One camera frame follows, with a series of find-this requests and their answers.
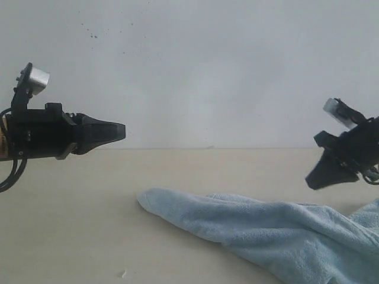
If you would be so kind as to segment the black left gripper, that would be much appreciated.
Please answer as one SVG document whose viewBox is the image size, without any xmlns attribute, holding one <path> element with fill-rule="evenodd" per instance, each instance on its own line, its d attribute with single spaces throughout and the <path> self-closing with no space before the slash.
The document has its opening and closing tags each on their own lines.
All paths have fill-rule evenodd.
<svg viewBox="0 0 379 284">
<path fill-rule="evenodd" d="M 64 160 L 70 154 L 87 152 L 126 138 L 126 126 L 101 121 L 85 114 L 64 112 L 61 103 L 46 103 L 43 109 L 13 107 L 4 126 L 10 142 L 4 142 L 4 159 L 54 157 Z"/>
</svg>

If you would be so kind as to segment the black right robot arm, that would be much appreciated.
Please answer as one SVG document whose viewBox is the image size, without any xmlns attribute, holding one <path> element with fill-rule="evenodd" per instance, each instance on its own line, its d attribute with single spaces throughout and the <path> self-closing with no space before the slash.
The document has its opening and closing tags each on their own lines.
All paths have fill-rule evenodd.
<svg viewBox="0 0 379 284">
<path fill-rule="evenodd" d="M 372 177 L 369 171 L 378 165 L 378 118 L 369 118 L 338 137 L 321 131 L 314 140 L 323 153 L 306 176 L 309 188 L 357 182 L 358 175 L 371 185 L 377 184 L 378 177 Z"/>
</svg>

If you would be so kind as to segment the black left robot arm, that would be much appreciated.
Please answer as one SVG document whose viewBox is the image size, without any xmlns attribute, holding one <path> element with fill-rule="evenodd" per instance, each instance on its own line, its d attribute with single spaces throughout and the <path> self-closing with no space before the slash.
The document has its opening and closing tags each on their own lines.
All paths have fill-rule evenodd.
<svg viewBox="0 0 379 284">
<path fill-rule="evenodd" d="M 126 126 L 101 121 L 83 113 L 64 112 L 62 104 L 48 102 L 42 109 L 27 108 L 31 93 L 26 88 L 14 88 L 12 102 L 24 100 L 23 109 L 11 108 L 2 119 L 1 161 L 43 159 L 64 160 L 68 155 L 84 155 L 106 144 L 126 138 Z"/>
</svg>

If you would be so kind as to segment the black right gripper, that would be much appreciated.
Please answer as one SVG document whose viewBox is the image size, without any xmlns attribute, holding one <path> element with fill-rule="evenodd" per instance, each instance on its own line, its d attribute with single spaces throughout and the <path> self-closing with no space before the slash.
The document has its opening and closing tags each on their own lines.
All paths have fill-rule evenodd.
<svg viewBox="0 0 379 284">
<path fill-rule="evenodd" d="M 369 118 L 338 137 L 321 131 L 314 140 L 325 150 L 305 178 L 311 189 L 357 182 L 354 171 L 363 173 L 378 165 L 378 118 Z"/>
</svg>

